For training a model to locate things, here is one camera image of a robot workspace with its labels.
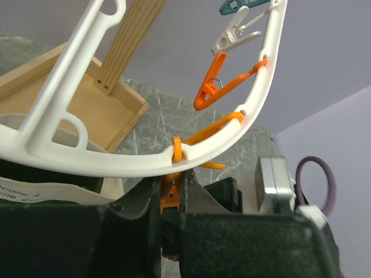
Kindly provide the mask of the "white plastic clip hanger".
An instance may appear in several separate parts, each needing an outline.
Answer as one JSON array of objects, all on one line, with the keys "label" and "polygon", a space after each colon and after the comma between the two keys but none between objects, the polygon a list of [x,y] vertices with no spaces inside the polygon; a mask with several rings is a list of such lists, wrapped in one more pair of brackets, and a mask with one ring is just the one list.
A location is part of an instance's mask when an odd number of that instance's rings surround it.
[{"label": "white plastic clip hanger", "polygon": [[[164,1],[115,1],[115,12],[90,1],[69,40],[1,76],[1,111],[26,113],[19,127],[1,126],[1,158],[60,173],[88,177],[155,177],[200,166],[230,149],[252,126],[274,78],[286,0],[271,1],[261,14],[267,28],[245,34],[249,9],[240,8],[212,47],[214,60],[195,98],[201,111],[254,82],[232,113],[186,140],[170,140],[162,152],[119,155],[116,147],[148,109],[120,75]],[[216,79],[229,50],[263,35],[257,64],[221,89]]]}]

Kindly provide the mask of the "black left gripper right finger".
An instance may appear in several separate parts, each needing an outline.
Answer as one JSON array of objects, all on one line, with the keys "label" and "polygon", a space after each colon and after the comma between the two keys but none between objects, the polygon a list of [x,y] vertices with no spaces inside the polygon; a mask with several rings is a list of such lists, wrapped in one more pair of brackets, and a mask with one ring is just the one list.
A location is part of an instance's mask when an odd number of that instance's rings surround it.
[{"label": "black left gripper right finger", "polygon": [[333,239],[295,213],[233,214],[187,170],[181,178],[182,277],[338,277]]}]

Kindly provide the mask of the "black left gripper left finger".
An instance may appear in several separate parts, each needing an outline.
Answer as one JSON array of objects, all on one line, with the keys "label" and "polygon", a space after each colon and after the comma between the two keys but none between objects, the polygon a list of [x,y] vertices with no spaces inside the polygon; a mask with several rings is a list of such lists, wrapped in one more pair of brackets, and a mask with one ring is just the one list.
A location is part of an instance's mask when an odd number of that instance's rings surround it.
[{"label": "black left gripper left finger", "polygon": [[2,277],[160,277],[160,179],[104,205],[3,204]]}]

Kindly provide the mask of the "olive green underwear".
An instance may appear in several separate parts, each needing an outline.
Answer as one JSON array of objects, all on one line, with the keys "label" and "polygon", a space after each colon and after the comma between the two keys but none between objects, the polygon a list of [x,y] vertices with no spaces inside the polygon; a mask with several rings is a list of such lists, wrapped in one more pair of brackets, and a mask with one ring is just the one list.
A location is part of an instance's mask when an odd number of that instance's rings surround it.
[{"label": "olive green underwear", "polygon": [[84,177],[1,160],[1,204],[108,204],[124,195],[121,178]]}]

